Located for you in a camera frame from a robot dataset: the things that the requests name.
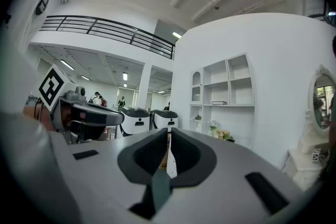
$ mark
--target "ornate mirror frame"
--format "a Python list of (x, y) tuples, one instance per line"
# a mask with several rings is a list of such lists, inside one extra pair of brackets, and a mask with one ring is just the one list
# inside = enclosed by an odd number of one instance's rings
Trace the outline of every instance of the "ornate mirror frame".
[(319, 68), (315, 71), (315, 74), (313, 75), (310, 81), (310, 87), (308, 93), (308, 110), (306, 110), (307, 121), (303, 131), (304, 136), (318, 134), (325, 137), (328, 136), (329, 134), (329, 127), (326, 129), (320, 128), (320, 126), (316, 122), (314, 113), (314, 105), (313, 105), (314, 88), (315, 83), (320, 76), (328, 77), (333, 84), (334, 90), (336, 90), (336, 83), (335, 83), (336, 80), (334, 79), (334, 76), (327, 68), (325, 68), (323, 65), (320, 65)]

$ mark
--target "metal railing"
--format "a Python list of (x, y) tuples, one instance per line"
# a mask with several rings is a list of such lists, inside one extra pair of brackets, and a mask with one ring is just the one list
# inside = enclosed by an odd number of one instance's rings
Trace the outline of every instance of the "metal railing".
[(334, 12), (334, 9), (332, 9), (329, 5), (329, 3), (324, 0), (324, 8), (323, 13), (313, 14), (310, 15), (310, 18), (318, 19), (322, 22), (326, 22), (327, 24), (336, 27), (336, 15), (329, 15), (330, 12)]
[(112, 20), (76, 15), (48, 16), (40, 31), (65, 31), (109, 38), (174, 59), (173, 43), (139, 28)]

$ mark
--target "white pillar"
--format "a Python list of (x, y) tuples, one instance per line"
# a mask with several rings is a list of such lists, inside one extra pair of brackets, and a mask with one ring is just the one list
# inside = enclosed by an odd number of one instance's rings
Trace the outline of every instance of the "white pillar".
[(152, 65), (150, 63), (145, 63), (142, 70), (139, 94), (138, 94), (138, 108), (141, 109), (146, 108), (146, 100), (147, 100), (149, 79), (151, 77), (151, 71), (152, 71)]

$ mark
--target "ceiling light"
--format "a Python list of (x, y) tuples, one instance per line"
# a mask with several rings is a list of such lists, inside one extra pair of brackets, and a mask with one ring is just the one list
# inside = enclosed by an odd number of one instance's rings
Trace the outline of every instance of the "ceiling light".
[(61, 63), (65, 66), (67, 66), (68, 68), (70, 68), (71, 70), (74, 70), (70, 65), (68, 65), (66, 62), (64, 62), (63, 60), (61, 60)]
[(177, 37), (177, 38), (181, 38), (181, 37), (182, 37), (181, 35), (179, 35), (179, 34), (176, 33), (176, 32), (173, 33), (173, 36), (175, 36), (175, 37)]

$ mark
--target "fluorescent light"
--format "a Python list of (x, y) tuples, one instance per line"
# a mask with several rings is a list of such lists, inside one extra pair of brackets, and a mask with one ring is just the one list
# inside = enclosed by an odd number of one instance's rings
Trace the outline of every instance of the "fluorescent light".
[(70, 65), (68, 65), (66, 62), (64, 62), (63, 60), (61, 60), (61, 63), (65, 66), (67, 66), (68, 68), (70, 68), (71, 70), (74, 70)]
[(176, 32), (173, 33), (173, 36), (175, 36), (175, 37), (177, 37), (177, 38), (181, 38), (181, 37), (182, 37), (181, 35), (179, 35), (179, 34), (176, 33)]

